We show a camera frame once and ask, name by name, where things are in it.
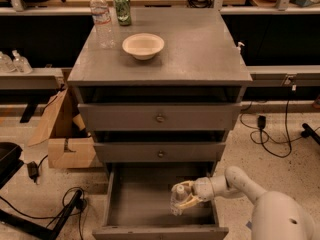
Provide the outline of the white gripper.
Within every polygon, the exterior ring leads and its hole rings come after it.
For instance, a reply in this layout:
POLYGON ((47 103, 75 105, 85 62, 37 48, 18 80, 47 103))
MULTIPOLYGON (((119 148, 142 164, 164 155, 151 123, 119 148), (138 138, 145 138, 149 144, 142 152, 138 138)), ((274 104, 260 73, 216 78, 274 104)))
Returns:
POLYGON ((217 196, 225 196, 228 193, 228 185, 224 176, 202 177, 195 182, 183 181, 175 184, 171 191, 177 193, 191 192, 193 187, 194 195, 189 195, 184 201, 174 205, 176 209, 186 210, 196 206, 200 202, 213 200, 217 196))

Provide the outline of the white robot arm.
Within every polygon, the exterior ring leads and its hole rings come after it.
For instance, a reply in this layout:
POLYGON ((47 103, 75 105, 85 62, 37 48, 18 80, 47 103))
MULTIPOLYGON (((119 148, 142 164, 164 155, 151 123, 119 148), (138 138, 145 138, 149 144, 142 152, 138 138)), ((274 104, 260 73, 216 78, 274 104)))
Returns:
POLYGON ((175 184, 170 209, 175 216, 216 197, 246 196, 253 204, 251 240, 320 240, 320 227, 293 198, 267 191, 241 168, 228 167, 223 175, 202 177, 175 184))

